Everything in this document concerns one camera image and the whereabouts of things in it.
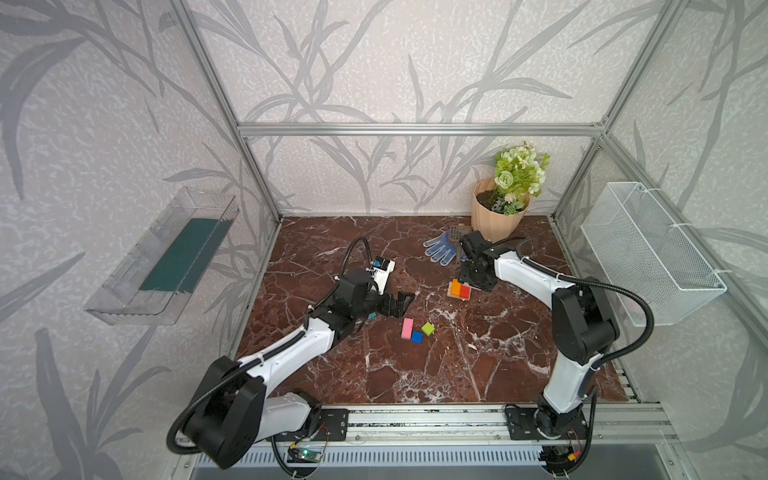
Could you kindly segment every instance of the work glove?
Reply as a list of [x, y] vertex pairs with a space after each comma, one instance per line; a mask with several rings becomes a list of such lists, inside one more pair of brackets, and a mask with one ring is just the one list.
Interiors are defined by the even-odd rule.
[[[427, 240], [424, 242], [424, 247], [427, 247], [424, 254], [432, 262], [440, 262], [440, 265], [443, 266], [448, 266], [456, 257], [456, 247], [451, 245], [450, 233], [448, 231], [441, 233], [439, 237]], [[464, 260], [467, 260], [467, 256], [462, 251], [462, 262]]]

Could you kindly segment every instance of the brown marble table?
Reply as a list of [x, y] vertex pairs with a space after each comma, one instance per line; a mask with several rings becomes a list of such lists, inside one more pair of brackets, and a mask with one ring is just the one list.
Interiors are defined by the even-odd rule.
[[[469, 301], [445, 295], [459, 258], [445, 266], [424, 255], [425, 240], [467, 217], [314, 217], [285, 220], [240, 342], [254, 353], [300, 324], [307, 305], [333, 285], [349, 242], [368, 237], [372, 254], [394, 259], [389, 289], [416, 293], [414, 328], [435, 326], [421, 344], [400, 338], [402, 322], [377, 316], [359, 333], [295, 372], [277, 389], [306, 390], [326, 404], [535, 402], [557, 350], [549, 309], [509, 283]], [[570, 273], [546, 217], [526, 217], [515, 235], [531, 238], [531, 258]], [[362, 247], [349, 266], [362, 265]], [[614, 369], [598, 374], [601, 400], [627, 398]]]

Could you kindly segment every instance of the wall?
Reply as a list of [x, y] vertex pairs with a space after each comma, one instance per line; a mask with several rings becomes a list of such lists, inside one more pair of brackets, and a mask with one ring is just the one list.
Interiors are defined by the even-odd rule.
[[[764, 306], [768, 224], [768, 2], [689, 2], [613, 135]], [[563, 216], [579, 250], [586, 191], [615, 170], [597, 162]], [[580, 266], [599, 272], [588, 250]], [[624, 325], [630, 338], [639, 329]], [[700, 478], [765, 478], [768, 353], [722, 299], [625, 357], [647, 401], [661, 401]]]
[[[241, 123], [597, 122], [663, 4], [188, 3]], [[281, 210], [293, 214], [466, 213], [492, 155], [520, 141], [250, 139]], [[553, 211], [587, 143], [536, 139], [557, 173], [535, 212]]]
[[[269, 213], [165, 7], [0, 5], [2, 478], [160, 478], [266, 260]], [[241, 212], [176, 325], [87, 314], [184, 185]]]

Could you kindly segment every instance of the green block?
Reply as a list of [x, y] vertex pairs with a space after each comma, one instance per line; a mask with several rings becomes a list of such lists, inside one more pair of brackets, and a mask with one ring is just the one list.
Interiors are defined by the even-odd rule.
[[426, 333], [427, 336], [430, 336], [435, 332], [435, 326], [432, 325], [430, 322], [427, 322], [422, 327], [422, 332]]

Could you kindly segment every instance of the black cable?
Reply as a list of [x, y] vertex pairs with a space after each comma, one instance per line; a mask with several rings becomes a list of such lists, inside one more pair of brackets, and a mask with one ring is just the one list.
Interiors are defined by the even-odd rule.
[[355, 245], [357, 245], [357, 243], [361, 240], [362, 240], [362, 244], [366, 248], [366, 261], [368, 262], [366, 263], [366, 268], [371, 266], [373, 257], [371, 256], [371, 246], [368, 245], [368, 239], [362, 236], [357, 237], [355, 240], [352, 240], [352, 243], [350, 243], [349, 247], [347, 247], [346, 249], [346, 254], [344, 255], [344, 261], [341, 262], [341, 268], [339, 269], [339, 278], [341, 278], [344, 275], [344, 271], [346, 270], [346, 263], [347, 261], [349, 261], [349, 256], [352, 255], [352, 250], [355, 248]]

